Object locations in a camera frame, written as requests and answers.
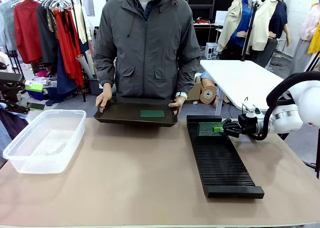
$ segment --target pink blouse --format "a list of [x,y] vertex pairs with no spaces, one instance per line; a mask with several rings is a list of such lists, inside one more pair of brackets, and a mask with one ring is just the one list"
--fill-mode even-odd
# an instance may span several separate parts
[[300,38],[307,41],[310,35],[315,35],[320,22],[320,5],[314,5],[300,31]]

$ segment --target hand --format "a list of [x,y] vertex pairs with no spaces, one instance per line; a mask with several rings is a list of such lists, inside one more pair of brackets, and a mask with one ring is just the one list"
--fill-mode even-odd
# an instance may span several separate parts
[[238,33],[236,34],[236,36],[237,36],[238,38],[246,38],[247,35],[248,35],[248,33],[245,32],[245,31],[241,31],[241,32],[238,32]]
[[169,104],[170,108],[176,108],[174,110],[175,116],[177,116],[180,113],[181,108],[182,108],[183,104],[185,103],[185,101],[186,101],[186,98],[184,96],[179,96],[179,97],[175,98],[174,103]]
[[291,37],[289,35],[286,36],[286,46],[289,47],[291,44]]
[[275,39],[277,36],[273,32],[269,32],[269,39]]
[[215,100],[214,100],[214,103],[213,103],[213,106],[216,108],[217,105],[218,105],[218,101],[219,101],[219,96],[216,96],[215,97]]
[[112,98],[112,88],[111,84],[104,84],[103,92],[96,98],[95,106],[100,105],[100,112],[102,113],[106,107],[107,101]]
[[309,35],[309,37],[308,37],[308,41],[309,41],[309,42],[311,42],[313,38],[314,38],[314,36],[313,36],[312,34],[311,34],[311,35]]

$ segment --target white container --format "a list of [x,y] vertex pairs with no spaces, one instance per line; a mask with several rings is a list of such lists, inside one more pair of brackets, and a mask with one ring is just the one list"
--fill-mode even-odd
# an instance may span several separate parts
[[85,132],[86,116],[83,110],[44,111],[8,145],[3,157],[19,173],[61,173]]

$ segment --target ribbed black rack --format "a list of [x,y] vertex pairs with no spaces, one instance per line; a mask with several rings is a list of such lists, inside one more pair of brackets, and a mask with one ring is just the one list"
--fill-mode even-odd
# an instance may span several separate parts
[[187,127],[208,198],[262,199],[264,191],[256,186],[228,136],[199,136],[199,123],[221,122],[218,116],[188,116]]

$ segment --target brown tabletop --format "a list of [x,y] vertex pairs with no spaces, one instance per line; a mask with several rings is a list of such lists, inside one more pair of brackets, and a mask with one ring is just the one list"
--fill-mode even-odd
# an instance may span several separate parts
[[206,199],[185,123],[133,128],[87,119],[62,174],[0,171],[0,225],[274,226],[320,221],[320,182],[277,136],[232,139],[262,200]]

